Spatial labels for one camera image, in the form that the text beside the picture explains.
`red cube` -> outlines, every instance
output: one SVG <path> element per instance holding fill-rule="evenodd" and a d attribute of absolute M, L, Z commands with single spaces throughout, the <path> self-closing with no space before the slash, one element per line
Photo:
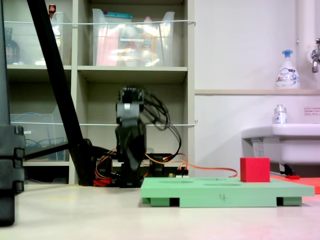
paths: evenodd
<path fill-rule="evenodd" d="M 240 179 L 245 183 L 270 182 L 270 159 L 268 157 L 242 157 Z"/>

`faucet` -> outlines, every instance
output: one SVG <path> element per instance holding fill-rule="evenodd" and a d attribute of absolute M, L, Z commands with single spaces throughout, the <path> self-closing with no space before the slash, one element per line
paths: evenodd
<path fill-rule="evenodd" d="M 312 57 L 312 72 L 315 74 L 319 72 L 318 62 L 320 62 L 320 38 L 315 40 L 318 49 L 315 49 L 311 53 Z"/>

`red mat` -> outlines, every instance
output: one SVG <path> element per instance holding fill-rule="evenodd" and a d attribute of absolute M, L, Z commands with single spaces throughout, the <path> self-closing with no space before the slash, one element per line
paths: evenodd
<path fill-rule="evenodd" d="M 301 177 L 300 179 L 288 179 L 282 176 L 271 176 L 273 179 L 279 179 L 287 182 L 292 182 L 296 184 L 303 184 L 314 187 L 314 193 L 320 194 L 320 177 Z"/>

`white sink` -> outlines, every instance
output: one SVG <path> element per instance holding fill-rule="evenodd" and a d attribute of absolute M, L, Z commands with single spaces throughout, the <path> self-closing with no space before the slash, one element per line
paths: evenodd
<path fill-rule="evenodd" d="M 320 124 L 272 124 L 244 130 L 241 137 L 262 140 L 264 156 L 271 162 L 320 164 Z M 254 157 L 245 148 L 243 153 Z"/>

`label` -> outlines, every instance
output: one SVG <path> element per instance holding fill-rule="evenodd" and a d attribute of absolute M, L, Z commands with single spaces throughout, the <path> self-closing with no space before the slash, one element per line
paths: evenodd
<path fill-rule="evenodd" d="M 275 82 L 277 87 L 289 87 L 300 82 L 299 74 L 294 69 L 282 68 Z"/>
<path fill-rule="evenodd" d="M 143 42 L 143 39 L 135 39 L 135 38 L 120 38 L 120 41 L 123 42 Z"/>
<path fill-rule="evenodd" d="M 255 158 L 261 158 L 265 156 L 264 143 L 261 140 L 253 141 L 253 155 Z"/>
<path fill-rule="evenodd" d="M 277 112 L 274 114 L 275 124 L 287 124 L 287 114 L 285 112 Z"/>
<path fill-rule="evenodd" d="M 305 107 L 305 116 L 320 116 L 320 107 Z"/>

